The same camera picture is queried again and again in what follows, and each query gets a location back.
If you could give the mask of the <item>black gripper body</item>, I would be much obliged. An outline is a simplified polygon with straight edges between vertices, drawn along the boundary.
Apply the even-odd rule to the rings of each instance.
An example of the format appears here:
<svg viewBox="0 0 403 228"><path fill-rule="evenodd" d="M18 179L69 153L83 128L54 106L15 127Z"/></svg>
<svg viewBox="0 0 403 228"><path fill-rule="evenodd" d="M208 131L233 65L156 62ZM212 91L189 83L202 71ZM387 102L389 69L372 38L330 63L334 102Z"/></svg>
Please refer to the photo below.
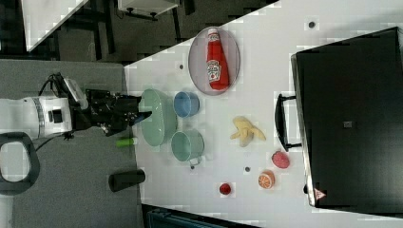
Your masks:
<svg viewBox="0 0 403 228"><path fill-rule="evenodd" d="M112 94L108 90L87 89L88 107L72 108L72 130L81 131L98 126L109 137L125 131L142 120L139 104L142 97Z"/></svg>

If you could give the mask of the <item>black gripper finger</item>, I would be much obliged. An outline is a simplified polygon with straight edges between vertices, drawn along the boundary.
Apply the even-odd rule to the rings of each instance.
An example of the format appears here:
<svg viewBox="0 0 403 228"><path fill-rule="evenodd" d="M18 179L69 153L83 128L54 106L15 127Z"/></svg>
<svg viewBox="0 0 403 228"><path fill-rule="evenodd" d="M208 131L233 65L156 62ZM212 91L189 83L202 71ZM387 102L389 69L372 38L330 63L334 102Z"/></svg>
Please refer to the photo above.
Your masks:
<svg viewBox="0 0 403 228"><path fill-rule="evenodd" d="M141 121L147 119L147 118L150 117L151 115L152 115L152 112L151 112L151 111L138 112L138 113L135 115L134 123L135 123L135 124L140 123Z"/></svg>

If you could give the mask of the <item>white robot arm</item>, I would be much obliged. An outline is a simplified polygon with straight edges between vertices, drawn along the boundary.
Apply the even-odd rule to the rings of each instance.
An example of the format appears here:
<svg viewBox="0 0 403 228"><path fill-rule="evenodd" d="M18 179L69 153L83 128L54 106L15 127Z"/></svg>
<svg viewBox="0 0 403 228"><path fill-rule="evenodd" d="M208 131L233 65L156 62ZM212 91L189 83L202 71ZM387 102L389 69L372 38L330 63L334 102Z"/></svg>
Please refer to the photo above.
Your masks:
<svg viewBox="0 0 403 228"><path fill-rule="evenodd" d="M140 97L88 89L86 107L66 96L37 96L1 101L1 132L23 132L32 140L73 134L99 127L106 136L118 134L151 116L141 111Z"/></svg>

